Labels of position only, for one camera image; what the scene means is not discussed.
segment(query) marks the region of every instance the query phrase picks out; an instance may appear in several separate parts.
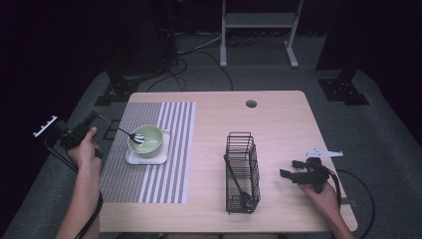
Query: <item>white plastic bracket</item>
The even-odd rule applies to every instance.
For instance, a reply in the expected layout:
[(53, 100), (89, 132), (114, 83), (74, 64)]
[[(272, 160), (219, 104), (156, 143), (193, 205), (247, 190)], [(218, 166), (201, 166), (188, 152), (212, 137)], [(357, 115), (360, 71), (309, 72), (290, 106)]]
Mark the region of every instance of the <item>white plastic bracket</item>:
[(343, 156), (343, 153), (334, 151), (319, 151), (314, 148), (312, 151), (307, 153), (307, 157), (332, 157), (332, 156)]
[(41, 129), (38, 132), (34, 132), (33, 135), (34, 137), (38, 137), (38, 135), (40, 135), (47, 127), (50, 126), (50, 124), (52, 124), (54, 122), (54, 120), (56, 120), (57, 117), (52, 116), (52, 119), (50, 121), (47, 121), (46, 125), (41, 125)]

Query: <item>placemat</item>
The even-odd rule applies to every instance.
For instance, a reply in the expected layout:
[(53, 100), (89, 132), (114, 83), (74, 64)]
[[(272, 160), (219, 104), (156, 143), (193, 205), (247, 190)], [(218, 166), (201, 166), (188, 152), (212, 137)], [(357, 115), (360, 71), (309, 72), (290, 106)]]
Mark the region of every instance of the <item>placemat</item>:
[(120, 127), (153, 124), (171, 133), (168, 159), (159, 165), (125, 161), (127, 135), (115, 135), (102, 173), (105, 202), (185, 203), (195, 103), (128, 103)]

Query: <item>metal basket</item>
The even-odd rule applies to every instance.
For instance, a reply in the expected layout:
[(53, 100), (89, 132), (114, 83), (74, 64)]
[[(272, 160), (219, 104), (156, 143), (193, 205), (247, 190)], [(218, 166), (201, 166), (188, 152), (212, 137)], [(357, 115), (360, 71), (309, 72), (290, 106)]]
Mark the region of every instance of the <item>metal basket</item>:
[(249, 132), (230, 132), (224, 160), (227, 212), (253, 213), (261, 199), (260, 174), (254, 138)]

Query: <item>white metal stand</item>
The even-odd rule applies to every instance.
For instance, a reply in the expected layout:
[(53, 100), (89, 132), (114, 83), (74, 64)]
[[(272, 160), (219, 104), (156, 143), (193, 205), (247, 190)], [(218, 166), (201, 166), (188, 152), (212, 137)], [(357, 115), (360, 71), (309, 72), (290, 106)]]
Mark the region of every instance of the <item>white metal stand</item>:
[(227, 28), (291, 28), (289, 41), (285, 41), (292, 68), (299, 66), (292, 45), (301, 18), (304, 0), (299, 0), (295, 13), (227, 13), (226, 0), (223, 0), (221, 19), (220, 67), (227, 67), (226, 31)]

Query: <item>saucer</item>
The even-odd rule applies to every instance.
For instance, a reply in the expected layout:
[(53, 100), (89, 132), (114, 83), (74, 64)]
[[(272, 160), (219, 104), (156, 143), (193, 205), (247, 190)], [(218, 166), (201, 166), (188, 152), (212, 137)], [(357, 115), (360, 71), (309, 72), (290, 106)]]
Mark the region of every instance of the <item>saucer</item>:
[(154, 157), (141, 157), (138, 153), (132, 151), (129, 147), (126, 151), (126, 162), (129, 164), (161, 164), (168, 158), (168, 148), (170, 147), (170, 131), (162, 129), (162, 146), (159, 153)]

